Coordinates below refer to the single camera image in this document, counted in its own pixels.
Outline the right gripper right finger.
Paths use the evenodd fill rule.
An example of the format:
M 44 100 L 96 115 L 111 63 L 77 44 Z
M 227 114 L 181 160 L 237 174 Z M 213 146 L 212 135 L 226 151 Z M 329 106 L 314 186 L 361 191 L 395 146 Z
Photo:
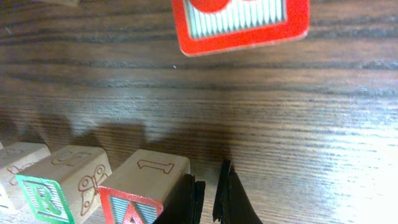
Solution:
M 224 159 L 218 180 L 213 221 L 223 224 L 262 224 L 230 160 Z

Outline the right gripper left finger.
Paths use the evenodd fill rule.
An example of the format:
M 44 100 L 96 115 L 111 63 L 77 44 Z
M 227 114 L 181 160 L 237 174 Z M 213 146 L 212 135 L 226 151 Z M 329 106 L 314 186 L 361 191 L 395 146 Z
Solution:
M 206 182 L 184 174 L 177 182 L 169 204 L 154 224 L 199 224 L 205 198 Z

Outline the red A block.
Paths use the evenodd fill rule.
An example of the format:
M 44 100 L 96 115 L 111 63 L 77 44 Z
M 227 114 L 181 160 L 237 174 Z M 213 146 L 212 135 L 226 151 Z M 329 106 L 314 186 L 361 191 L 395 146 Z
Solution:
M 98 187 L 106 223 L 154 223 L 189 173 L 187 157 L 137 150 Z

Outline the green R block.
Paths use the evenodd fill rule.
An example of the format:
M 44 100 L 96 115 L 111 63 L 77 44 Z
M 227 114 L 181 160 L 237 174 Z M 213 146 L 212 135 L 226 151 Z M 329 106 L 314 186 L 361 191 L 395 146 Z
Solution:
M 83 223 L 101 205 L 99 185 L 112 170 L 102 147 L 66 146 L 16 175 L 34 217 Z

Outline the yellow C block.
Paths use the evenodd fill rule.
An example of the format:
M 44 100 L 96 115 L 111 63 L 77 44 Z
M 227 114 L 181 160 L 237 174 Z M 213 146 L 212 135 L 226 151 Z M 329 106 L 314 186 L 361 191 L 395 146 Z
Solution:
M 1 149 L 1 211 L 16 213 L 25 204 L 16 175 L 51 155 L 46 144 L 15 142 Z

